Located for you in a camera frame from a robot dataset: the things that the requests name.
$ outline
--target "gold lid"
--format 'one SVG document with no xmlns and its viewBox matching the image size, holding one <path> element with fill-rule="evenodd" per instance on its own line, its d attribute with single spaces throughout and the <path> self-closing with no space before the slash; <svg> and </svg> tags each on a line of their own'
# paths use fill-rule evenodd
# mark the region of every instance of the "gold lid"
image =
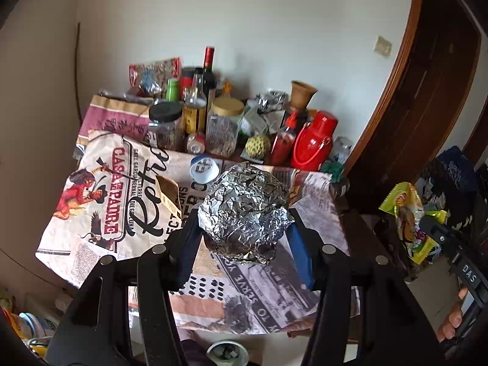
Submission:
<svg viewBox="0 0 488 366">
<path fill-rule="evenodd" d="M 233 97 L 221 96 L 213 101 L 211 110 L 218 116 L 238 116 L 244 110 L 244 103 Z"/>
</svg>

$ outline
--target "human hand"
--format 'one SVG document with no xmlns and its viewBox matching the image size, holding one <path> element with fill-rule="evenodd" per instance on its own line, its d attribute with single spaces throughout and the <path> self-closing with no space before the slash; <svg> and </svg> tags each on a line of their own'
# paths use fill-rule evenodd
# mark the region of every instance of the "human hand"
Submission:
<svg viewBox="0 0 488 366">
<path fill-rule="evenodd" d="M 468 288 L 463 287 L 458 296 L 462 300 L 468 294 Z M 452 339 L 456 333 L 456 328 L 458 328 L 463 321 L 463 314 L 461 313 L 461 302 L 457 302 L 454 307 L 452 308 L 449 315 L 447 315 L 444 323 L 437 329 L 435 335 L 437 336 L 437 340 L 442 342 L 445 339 Z"/>
</svg>

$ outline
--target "tin can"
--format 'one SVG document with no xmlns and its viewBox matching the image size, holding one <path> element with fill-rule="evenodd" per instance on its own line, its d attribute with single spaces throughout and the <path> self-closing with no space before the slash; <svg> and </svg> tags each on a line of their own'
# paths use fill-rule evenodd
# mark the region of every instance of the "tin can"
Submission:
<svg viewBox="0 0 488 366">
<path fill-rule="evenodd" d="M 191 134 L 186 141 L 186 152 L 201 154 L 205 151 L 205 137 L 201 134 Z"/>
<path fill-rule="evenodd" d="M 187 134 L 203 132 L 205 128 L 205 110 L 207 103 L 203 99 L 194 102 L 186 102 L 183 106 L 185 117 L 185 132 Z"/>
</svg>

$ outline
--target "black lid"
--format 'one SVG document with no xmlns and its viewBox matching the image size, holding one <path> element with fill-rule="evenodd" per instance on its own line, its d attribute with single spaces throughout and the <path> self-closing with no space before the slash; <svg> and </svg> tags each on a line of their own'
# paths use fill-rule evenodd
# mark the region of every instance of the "black lid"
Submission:
<svg viewBox="0 0 488 366">
<path fill-rule="evenodd" d="M 149 119 L 154 122 L 176 121 L 182 115 L 180 102 L 155 102 L 149 107 Z"/>
<path fill-rule="evenodd" d="M 182 77 L 190 77 L 193 78 L 195 74 L 195 68 L 193 66 L 186 66 L 181 69 L 181 76 Z"/>
</svg>

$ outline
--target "small green bottle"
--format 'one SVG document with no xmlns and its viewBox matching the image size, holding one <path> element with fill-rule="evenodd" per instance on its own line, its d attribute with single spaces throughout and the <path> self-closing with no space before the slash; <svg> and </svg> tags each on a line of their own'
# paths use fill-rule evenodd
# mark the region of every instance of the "small green bottle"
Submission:
<svg viewBox="0 0 488 366">
<path fill-rule="evenodd" d="M 177 102 L 180 98 L 180 87 L 177 78 L 168 80 L 168 89 L 166 90 L 166 100 L 168 102 Z"/>
</svg>

